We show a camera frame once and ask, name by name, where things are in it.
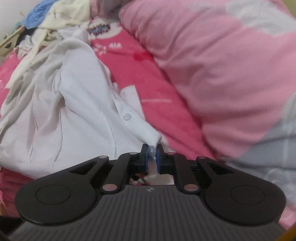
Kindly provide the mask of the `pink and grey quilt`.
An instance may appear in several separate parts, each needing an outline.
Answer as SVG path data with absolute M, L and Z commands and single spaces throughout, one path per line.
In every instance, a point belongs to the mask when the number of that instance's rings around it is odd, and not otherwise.
M 295 206 L 295 17 L 283 1 L 92 1 L 165 72 L 215 153 Z

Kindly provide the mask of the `pale pink small garment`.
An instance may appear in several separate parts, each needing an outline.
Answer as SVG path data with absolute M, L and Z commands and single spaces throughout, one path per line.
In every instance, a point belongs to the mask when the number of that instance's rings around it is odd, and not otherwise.
M 31 51 L 33 47 L 34 43 L 32 41 L 32 36 L 26 35 L 24 39 L 20 41 L 20 44 L 14 47 L 14 53 L 18 59 L 22 59 Z

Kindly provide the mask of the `white button shirt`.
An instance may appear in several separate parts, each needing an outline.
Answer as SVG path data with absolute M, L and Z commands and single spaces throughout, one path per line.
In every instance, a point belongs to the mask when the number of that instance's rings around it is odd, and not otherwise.
M 58 31 L 11 86 L 1 107 L 1 166 L 37 179 L 97 156 L 156 146 L 161 134 L 111 82 L 86 30 Z

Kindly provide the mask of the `cream knit sweater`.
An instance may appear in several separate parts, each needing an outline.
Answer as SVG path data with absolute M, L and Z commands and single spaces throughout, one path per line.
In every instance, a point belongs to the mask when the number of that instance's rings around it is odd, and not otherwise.
M 18 59 L 13 53 L 5 61 L 1 70 L 1 84 L 5 83 L 5 88 L 10 89 L 21 74 L 29 68 L 38 52 L 58 38 L 57 31 L 88 21 L 90 9 L 90 1 L 56 1 L 32 34 L 34 47 L 31 51 L 22 59 Z

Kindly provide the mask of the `pink patterned bed sheet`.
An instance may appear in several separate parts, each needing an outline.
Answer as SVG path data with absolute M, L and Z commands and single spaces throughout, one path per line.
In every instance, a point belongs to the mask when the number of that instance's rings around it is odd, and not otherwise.
M 295 89 L 295 68 L 284 55 L 273 59 L 271 66 L 263 62 L 245 68 L 238 61 L 234 67 L 223 62 L 223 67 L 197 68 L 186 54 L 185 61 L 173 62 L 177 71 L 166 77 L 151 54 L 119 24 L 114 24 L 109 34 L 92 42 L 96 60 L 111 70 L 110 80 L 118 85 L 122 97 L 165 135 L 170 147 L 188 157 L 210 155 L 212 149 L 226 153 L 198 126 L 198 118 L 193 118 L 191 111 L 223 97 L 243 97 L 244 103 L 252 96 L 259 101 L 281 100 Z M 103 55 L 98 54 L 99 47 L 105 49 Z

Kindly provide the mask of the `blue garment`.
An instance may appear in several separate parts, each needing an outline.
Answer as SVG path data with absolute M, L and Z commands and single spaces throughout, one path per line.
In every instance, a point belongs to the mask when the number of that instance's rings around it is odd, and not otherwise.
M 26 29 L 38 27 L 56 0 L 43 0 L 38 3 L 25 17 L 22 24 Z

